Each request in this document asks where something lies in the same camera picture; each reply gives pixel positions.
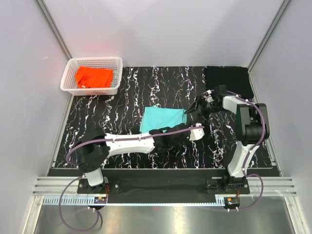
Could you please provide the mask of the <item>teal t shirt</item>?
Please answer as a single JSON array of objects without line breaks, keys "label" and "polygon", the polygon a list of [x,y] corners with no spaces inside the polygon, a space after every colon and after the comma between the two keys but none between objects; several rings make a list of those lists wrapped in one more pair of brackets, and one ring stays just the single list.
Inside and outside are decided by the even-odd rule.
[{"label": "teal t shirt", "polygon": [[186,124],[187,115],[184,112],[184,109],[145,107],[139,130],[141,133],[147,133],[154,129]]}]

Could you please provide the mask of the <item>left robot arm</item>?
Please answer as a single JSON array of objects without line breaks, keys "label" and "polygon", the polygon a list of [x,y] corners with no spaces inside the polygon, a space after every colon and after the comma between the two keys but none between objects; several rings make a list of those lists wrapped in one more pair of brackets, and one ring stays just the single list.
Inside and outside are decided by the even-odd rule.
[{"label": "left robot arm", "polygon": [[152,129],[138,135],[104,134],[90,141],[80,142],[74,147],[74,154],[88,187],[94,193],[100,193],[105,188],[100,167],[106,158],[129,153],[163,153],[173,146],[197,140],[196,137],[195,130],[187,130],[185,124]]}]

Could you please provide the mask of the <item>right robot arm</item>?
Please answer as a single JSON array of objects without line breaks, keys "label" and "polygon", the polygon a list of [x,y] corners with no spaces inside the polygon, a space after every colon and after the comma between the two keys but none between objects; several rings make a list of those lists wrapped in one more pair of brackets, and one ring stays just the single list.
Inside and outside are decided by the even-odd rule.
[{"label": "right robot arm", "polygon": [[186,114],[200,110],[205,119],[212,113],[230,111],[236,114],[235,136],[237,146],[234,156],[227,166],[229,177],[221,181],[226,193],[238,189],[236,178],[246,176],[248,165],[260,144],[270,135],[267,105],[254,103],[239,95],[198,96],[195,102],[185,111]]}]

